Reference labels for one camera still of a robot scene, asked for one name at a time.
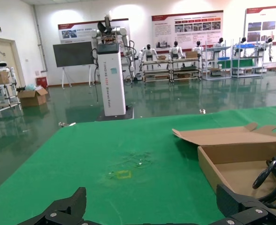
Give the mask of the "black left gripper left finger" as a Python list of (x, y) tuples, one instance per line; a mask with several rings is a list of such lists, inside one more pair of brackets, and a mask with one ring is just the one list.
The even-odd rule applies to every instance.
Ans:
[(21, 225), (81, 225), (87, 205), (86, 188), (79, 187), (68, 198), (53, 201), (41, 214)]

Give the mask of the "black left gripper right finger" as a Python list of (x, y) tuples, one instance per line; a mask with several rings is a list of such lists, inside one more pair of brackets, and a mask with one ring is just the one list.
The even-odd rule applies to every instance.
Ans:
[(216, 186), (216, 203), (225, 225), (276, 225), (276, 211), (259, 200), (234, 193), (224, 184)]

